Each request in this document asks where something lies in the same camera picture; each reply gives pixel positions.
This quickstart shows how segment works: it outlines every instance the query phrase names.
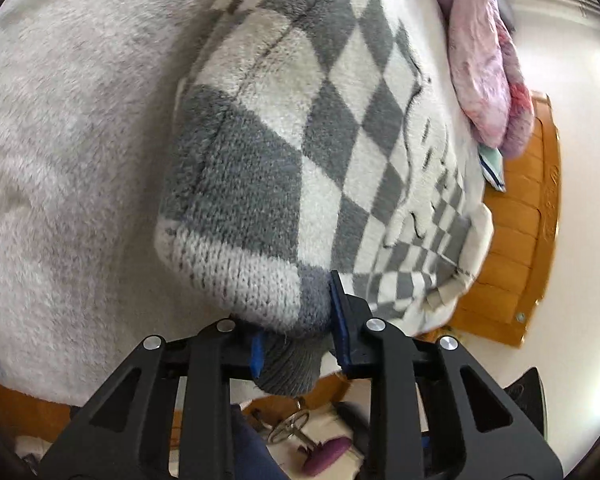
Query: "white fluffy blanket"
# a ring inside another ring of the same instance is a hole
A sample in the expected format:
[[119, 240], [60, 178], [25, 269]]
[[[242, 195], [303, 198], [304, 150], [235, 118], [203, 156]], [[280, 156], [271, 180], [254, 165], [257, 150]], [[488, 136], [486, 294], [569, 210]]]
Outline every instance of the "white fluffy blanket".
[[[148, 333], [189, 336], [222, 316], [152, 247], [176, 83], [211, 1], [7, 0], [0, 9], [5, 386], [82, 404]], [[478, 203], [482, 177], [437, 3], [417, 1], [413, 39], [445, 95], [467, 203]]]

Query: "metal screw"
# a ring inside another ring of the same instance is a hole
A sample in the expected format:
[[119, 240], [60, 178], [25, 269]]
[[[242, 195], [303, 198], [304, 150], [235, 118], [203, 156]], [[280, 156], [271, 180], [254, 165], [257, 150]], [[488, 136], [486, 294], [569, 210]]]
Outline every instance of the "metal screw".
[[386, 324], [382, 319], [378, 319], [377, 317], [372, 317], [367, 320], [366, 327], [373, 332], [382, 332], [386, 328]]
[[235, 328], [235, 321], [231, 319], [221, 319], [216, 324], [218, 332], [231, 332]]
[[445, 350], [455, 350], [458, 348], [458, 340], [455, 337], [445, 335], [442, 339], [440, 339], [440, 346], [442, 346], [442, 348]]
[[160, 339], [157, 335], [151, 335], [142, 342], [142, 346], [144, 346], [147, 350], [155, 350], [156, 348], [160, 348], [162, 344], [162, 339]]

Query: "knitted fabric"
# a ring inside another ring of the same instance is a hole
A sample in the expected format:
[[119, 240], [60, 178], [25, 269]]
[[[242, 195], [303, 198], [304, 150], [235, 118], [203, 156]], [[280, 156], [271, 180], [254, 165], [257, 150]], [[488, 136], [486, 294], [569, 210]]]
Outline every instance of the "knitted fabric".
[[411, 12], [216, 0], [180, 86], [155, 247], [213, 304], [272, 331], [257, 381], [271, 393], [318, 377], [330, 269], [393, 317], [454, 272], [464, 191]]

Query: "pink towel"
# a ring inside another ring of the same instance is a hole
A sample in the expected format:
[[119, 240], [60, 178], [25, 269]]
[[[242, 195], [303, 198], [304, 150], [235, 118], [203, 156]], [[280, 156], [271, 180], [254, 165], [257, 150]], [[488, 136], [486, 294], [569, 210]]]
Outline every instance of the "pink towel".
[[449, 65], [458, 102], [474, 137], [507, 158], [520, 156], [534, 112], [516, 48], [496, 0], [454, 0], [449, 18]]

